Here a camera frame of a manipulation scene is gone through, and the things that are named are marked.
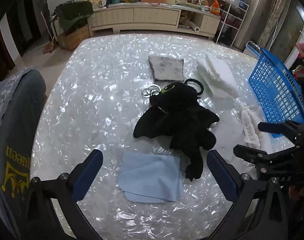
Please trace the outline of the white knitted cloth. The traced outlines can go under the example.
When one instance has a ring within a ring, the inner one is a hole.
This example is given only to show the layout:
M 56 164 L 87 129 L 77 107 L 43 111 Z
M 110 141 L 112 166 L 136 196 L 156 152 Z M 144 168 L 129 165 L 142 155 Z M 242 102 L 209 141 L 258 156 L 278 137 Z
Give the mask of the white knitted cloth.
M 270 135 L 259 130 L 259 123 L 264 122 L 261 105 L 239 103 L 240 121 L 244 128 L 244 141 L 251 148 L 272 154 Z

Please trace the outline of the light blue cloth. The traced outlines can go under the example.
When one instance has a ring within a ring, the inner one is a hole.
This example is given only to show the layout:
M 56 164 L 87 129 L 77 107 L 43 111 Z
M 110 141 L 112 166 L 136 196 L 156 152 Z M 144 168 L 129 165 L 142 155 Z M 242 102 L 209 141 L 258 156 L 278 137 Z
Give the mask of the light blue cloth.
M 177 202 L 183 195 L 180 158 L 173 155 L 125 152 L 118 186 L 132 202 Z

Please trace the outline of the black dragon plush toy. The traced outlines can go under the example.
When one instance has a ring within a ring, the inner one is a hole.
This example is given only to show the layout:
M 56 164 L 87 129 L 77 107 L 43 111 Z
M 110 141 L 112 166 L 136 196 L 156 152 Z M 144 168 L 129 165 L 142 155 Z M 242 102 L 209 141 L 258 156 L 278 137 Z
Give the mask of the black dragon plush toy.
M 171 137 L 169 148 L 181 151 L 190 160 L 185 174 L 191 181 L 199 179 L 204 169 L 200 148 L 209 151 L 217 142 L 209 128 L 219 116 L 199 105 L 203 92 L 204 86 L 196 79 L 168 84 L 149 97 L 150 107 L 133 131 L 134 138 Z

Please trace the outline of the white waffle towel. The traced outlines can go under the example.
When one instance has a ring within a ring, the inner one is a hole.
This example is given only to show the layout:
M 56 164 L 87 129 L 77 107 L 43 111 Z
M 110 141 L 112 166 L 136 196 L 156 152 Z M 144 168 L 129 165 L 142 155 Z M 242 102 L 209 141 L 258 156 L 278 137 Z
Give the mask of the white waffle towel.
M 209 87 L 213 97 L 221 99 L 239 98 L 239 90 L 228 64 L 213 55 L 197 60 L 199 75 Z

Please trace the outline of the grey white fuzzy pad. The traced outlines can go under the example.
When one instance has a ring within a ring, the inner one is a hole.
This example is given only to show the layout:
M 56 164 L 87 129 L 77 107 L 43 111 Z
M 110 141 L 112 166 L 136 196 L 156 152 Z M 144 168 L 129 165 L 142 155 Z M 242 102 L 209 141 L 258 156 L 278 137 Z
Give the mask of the grey white fuzzy pad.
M 183 59 L 150 55 L 149 64 L 155 81 L 184 81 Z

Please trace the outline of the blue plastic basket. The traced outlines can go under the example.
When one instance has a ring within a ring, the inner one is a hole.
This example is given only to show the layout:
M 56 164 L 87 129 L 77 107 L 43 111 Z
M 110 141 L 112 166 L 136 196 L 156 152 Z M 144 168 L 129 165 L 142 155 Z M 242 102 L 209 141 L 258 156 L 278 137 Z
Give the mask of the blue plastic basket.
M 248 81 L 262 105 L 266 122 L 290 120 L 304 124 L 304 90 L 271 52 L 262 49 Z

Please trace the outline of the white blue storage box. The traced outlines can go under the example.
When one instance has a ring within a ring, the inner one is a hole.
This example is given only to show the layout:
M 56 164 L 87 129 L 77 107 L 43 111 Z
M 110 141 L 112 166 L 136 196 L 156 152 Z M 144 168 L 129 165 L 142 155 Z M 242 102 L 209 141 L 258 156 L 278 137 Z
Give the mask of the white blue storage box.
M 247 56 L 251 56 L 255 59 L 259 59 L 262 53 L 261 48 L 252 41 L 248 41 L 245 45 L 243 53 Z

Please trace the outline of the grey chair with cover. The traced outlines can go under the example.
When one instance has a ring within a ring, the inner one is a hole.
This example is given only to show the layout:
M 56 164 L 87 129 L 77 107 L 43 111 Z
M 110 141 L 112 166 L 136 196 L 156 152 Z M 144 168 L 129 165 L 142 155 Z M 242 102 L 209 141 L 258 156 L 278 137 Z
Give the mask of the grey chair with cover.
M 17 239 L 26 209 L 34 136 L 46 85 L 25 68 L 0 82 L 0 219 Z

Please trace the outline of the white metal shelf rack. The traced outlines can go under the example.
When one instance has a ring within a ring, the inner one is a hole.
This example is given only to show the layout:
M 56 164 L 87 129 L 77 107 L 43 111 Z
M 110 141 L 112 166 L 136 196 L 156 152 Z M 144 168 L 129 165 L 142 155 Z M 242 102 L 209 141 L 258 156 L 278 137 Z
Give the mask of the white metal shelf rack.
M 217 0 L 220 22 L 214 36 L 216 43 L 233 47 L 249 8 L 246 0 Z

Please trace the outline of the white paper roll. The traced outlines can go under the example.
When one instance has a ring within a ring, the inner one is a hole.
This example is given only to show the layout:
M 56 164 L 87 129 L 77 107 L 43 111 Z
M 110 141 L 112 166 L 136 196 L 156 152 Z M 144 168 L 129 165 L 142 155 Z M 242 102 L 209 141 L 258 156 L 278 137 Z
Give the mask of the white paper roll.
M 186 22 L 185 25 L 189 26 L 196 33 L 200 32 L 200 28 L 195 23 L 193 23 L 192 21 Z

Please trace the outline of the broom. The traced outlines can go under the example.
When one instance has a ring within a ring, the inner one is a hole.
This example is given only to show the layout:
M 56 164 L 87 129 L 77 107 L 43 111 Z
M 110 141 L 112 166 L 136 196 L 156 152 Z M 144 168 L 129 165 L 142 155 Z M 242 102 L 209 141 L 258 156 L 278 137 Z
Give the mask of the broom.
M 48 38 L 49 38 L 49 42 L 45 45 L 44 49 L 43 49 L 43 54 L 48 54 L 48 53 L 52 53 L 54 51 L 55 48 L 55 41 L 54 41 L 54 37 L 52 36 L 49 27 L 47 25 L 46 19 L 44 17 L 44 14 L 42 12 L 40 12 L 41 17 L 44 21 L 44 24 L 46 26 L 46 30 L 47 30 L 47 34 L 48 34 Z

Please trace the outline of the orange bag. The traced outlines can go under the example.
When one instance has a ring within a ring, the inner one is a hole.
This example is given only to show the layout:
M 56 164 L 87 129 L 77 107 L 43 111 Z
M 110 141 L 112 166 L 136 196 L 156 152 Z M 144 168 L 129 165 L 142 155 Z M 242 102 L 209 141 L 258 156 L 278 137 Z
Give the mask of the orange bag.
M 220 5 L 218 3 L 218 0 L 214 0 L 212 5 L 210 6 L 210 13 L 212 13 L 213 15 L 220 15 Z

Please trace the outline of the wicker basket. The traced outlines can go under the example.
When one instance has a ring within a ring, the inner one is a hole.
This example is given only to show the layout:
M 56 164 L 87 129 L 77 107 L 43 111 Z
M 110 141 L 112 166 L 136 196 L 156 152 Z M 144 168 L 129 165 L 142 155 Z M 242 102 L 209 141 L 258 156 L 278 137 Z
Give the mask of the wicker basket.
M 75 50 L 83 40 L 88 38 L 90 38 L 90 35 L 88 25 L 86 24 L 83 27 L 76 29 L 73 33 L 61 33 L 57 37 L 57 40 L 62 49 Z

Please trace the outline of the cream tv cabinet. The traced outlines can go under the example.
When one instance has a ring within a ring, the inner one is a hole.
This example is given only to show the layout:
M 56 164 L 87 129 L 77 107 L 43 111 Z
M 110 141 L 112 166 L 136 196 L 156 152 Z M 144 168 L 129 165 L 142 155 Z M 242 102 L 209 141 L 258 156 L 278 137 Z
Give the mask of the cream tv cabinet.
M 200 32 L 194 32 L 185 23 L 192 21 Z M 213 38 L 218 30 L 220 17 L 210 12 L 184 5 L 119 3 L 95 9 L 88 18 L 90 35 L 94 31 L 157 30 L 193 34 Z

